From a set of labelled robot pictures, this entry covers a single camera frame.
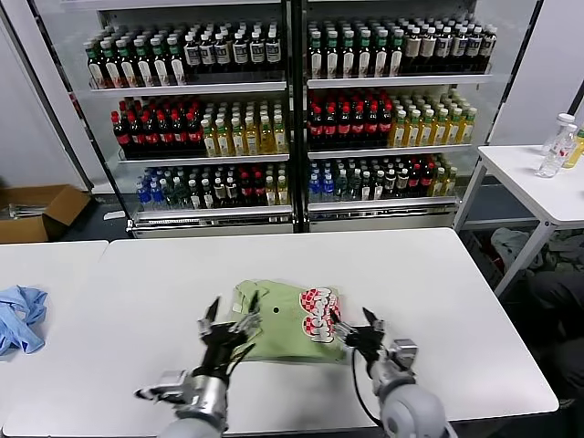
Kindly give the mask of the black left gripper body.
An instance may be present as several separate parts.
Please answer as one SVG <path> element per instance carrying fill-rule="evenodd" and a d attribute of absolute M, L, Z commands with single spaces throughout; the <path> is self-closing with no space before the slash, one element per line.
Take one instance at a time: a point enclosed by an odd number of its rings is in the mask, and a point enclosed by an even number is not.
<path fill-rule="evenodd" d="M 213 324 L 210 333 L 202 336 L 206 351 L 199 373 L 207 376 L 227 376 L 233 361 L 234 351 L 245 345 L 249 337 L 234 322 Z"/>

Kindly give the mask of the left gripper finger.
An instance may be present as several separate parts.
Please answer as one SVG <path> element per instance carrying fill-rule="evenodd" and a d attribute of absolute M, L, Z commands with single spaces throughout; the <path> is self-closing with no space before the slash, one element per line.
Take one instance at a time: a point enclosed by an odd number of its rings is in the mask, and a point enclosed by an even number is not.
<path fill-rule="evenodd" d="M 252 295 L 248 313 L 245 314 L 242 319 L 235 322 L 234 325 L 229 328 L 229 332 L 234 334 L 252 334 L 254 330 L 259 327 L 261 322 L 259 309 L 259 291 L 257 290 Z"/>
<path fill-rule="evenodd" d="M 219 304 L 220 297 L 216 297 L 213 303 L 205 310 L 203 317 L 197 321 L 200 338 L 204 338 L 212 334 Z"/>

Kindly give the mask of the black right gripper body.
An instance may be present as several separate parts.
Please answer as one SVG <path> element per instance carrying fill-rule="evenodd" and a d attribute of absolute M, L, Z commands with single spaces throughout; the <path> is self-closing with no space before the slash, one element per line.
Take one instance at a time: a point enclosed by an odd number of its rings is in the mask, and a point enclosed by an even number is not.
<path fill-rule="evenodd" d="M 353 328 L 345 337 L 345 344 L 354 348 L 372 366 L 388 357 L 389 351 L 383 345 L 385 331 L 383 328 Z"/>

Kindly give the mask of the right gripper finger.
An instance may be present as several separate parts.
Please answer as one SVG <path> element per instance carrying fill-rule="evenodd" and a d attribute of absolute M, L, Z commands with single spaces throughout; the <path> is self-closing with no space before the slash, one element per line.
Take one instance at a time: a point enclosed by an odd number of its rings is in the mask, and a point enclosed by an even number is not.
<path fill-rule="evenodd" d="M 330 319 L 335 337 L 342 343 L 352 343 L 357 334 L 357 330 L 350 324 L 343 322 L 339 314 L 334 310 L 330 311 Z"/>
<path fill-rule="evenodd" d="M 375 314 L 367 308 L 362 308 L 362 311 L 365 316 L 365 319 L 367 319 L 368 323 L 375 331 L 378 331 L 380 333 L 383 333 L 385 331 L 385 323 L 382 319 L 378 319 L 375 316 Z"/>

